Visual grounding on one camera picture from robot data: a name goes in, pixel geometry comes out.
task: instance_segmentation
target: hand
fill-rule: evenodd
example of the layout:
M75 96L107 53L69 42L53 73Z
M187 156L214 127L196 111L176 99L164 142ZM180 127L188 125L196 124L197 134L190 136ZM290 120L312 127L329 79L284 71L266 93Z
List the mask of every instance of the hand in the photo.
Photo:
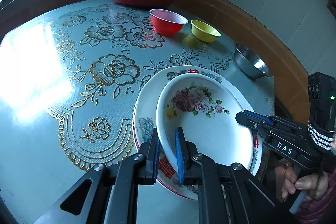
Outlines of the hand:
M318 174L311 174L297 179L298 174L293 169L292 164L288 164L285 171L285 178L283 180L283 186L281 189L282 198L286 198L289 194L294 194L296 189L308 190L305 200L318 199L328 189L329 178L326 172L320 177L320 182L315 193L315 188L318 183Z

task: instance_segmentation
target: table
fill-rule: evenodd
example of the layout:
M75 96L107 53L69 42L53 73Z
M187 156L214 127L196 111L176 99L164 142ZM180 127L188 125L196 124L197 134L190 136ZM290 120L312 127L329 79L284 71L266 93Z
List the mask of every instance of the table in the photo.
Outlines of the table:
M169 9L189 21L199 19ZM222 34L206 45L193 40L190 23L174 37L151 27L147 10L88 0L41 15L5 36L0 195L19 223L34 222L95 163L115 164L136 152L132 112L156 71L178 65L213 70L256 112L274 115L273 78L252 81L244 75L233 62L232 39ZM197 202L159 184L139 187L138 223L197 219Z

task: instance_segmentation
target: white ceramic plate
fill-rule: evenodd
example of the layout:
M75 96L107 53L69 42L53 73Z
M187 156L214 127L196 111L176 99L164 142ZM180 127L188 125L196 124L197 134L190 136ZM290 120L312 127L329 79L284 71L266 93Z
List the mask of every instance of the white ceramic plate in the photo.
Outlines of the white ceramic plate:
M183 128L187 141L223 165L251 166L253 141L250 129L236 121L243 111L237 99L216 80L198 73L172 79L162 90L156 109L157 133L169 163L178 172L175 129Z
M154 75L142 88L133 112L133 135L137 150L140 145L151 138L153 128L156 127L156 107L162 90L165 85L174 77L188 72L200 73L216 80L226 87L232 95L238 100L243 109L254 111L240 91L228 80L217 73L195 67L195 66L174 66L161 70ZM262 139L253 135L253 158L250 166L250 172L255 175L261 162ZM159 171L157 180L171 192L189 199L198 199L197 189L193 186L184 186L179 184L176 172L169 164L163 151L160 152Z

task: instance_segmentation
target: rose pattern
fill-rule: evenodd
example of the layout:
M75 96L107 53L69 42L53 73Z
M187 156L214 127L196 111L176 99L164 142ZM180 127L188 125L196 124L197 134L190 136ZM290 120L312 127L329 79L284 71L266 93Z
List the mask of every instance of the rose pattern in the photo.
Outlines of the rose pattern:
M106 140L109 136L109 132L111 131L108 121L100 117L93 119L88 126L96 139L102 138L103 140Z
M69 20L63 22L62 24L65 27L72 27L72 26L82 24L84 21L86 21L86 17L77 16L77 17L70 18Z
M173 66L183 66L183 65L192 65L187 58L185 58L183 55L173 54L171 57L169 57L169 62Z
M131 12L144 12L145 11L144 9L133 7L133 6L125 6L125 8Z
M186 90L177 91L176 95L173 97L172 102L179 110L184 112L191 112L191 105L188 101L188 93Z
M194 105L194 108L197 112L210 112L210 104L206 100L197 101L197 103Z
M110 24L124 24L132 20L132 17L126 13L110 13L103 16L103 21Z
M202 112L208 118L211 118L211 114L214 115L215 112L218 114L230 113L221 106L221 100L213 101L207 87L197 86L194 83L188 88L178 90L171 99L171 102L172 104L167 104L166 107L166 117L170 120L177 117L176 109L182 112L192 112L194 115Z
M132 46L140 48L156 48L162 47L162 42L165 40L162 36L152 29L147 28L132 28L126 33L125 39L130 42Z
M67 51L70 51L75 45L75 42L72 40L62 40L61 42L59 42L56 46L55 49L57 51L57 53L64 53Z
M88 130L83 128L84 136L81 136L80 139L87 139L90 143L94 143L95 140L92 136L96 139L106 140L110 135L111 126L105 118L97 117L93 119L93 121L88 124L88 127L91 133L88 133Z
M80 45L89 43L90 46L97 46L100 41L112 41L116 38L122 38L126 35L125 28L122 25L98 24L86 29L86 35L80 42Z
M134 17L132 23L138 27L144 27L147 29L152 29L153 25L151 22L151 16L148 17Z
M133 84L140 75L140 68L134 65L134 60L114 54L100 57L99 61L92 63L89 71L97 82L107 86Z
M106 12L106 11L108 11L108 8L97 8L96 11L97 12Z
M223 112L223 107L221 106L221 105L216 105L215 106L215 111L217 112L217 113L222 113Z

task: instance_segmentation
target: yellow plastic bowl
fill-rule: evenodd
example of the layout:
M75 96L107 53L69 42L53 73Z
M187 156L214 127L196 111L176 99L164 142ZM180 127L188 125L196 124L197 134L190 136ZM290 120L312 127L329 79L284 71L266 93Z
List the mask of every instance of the yellow plastic bowl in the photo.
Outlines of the yellow plastic bowl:
M199 40L211 43L214 42L216 38L221 37L221 34L214 27L202 21L192 20L190 23L192 25L191 32Z

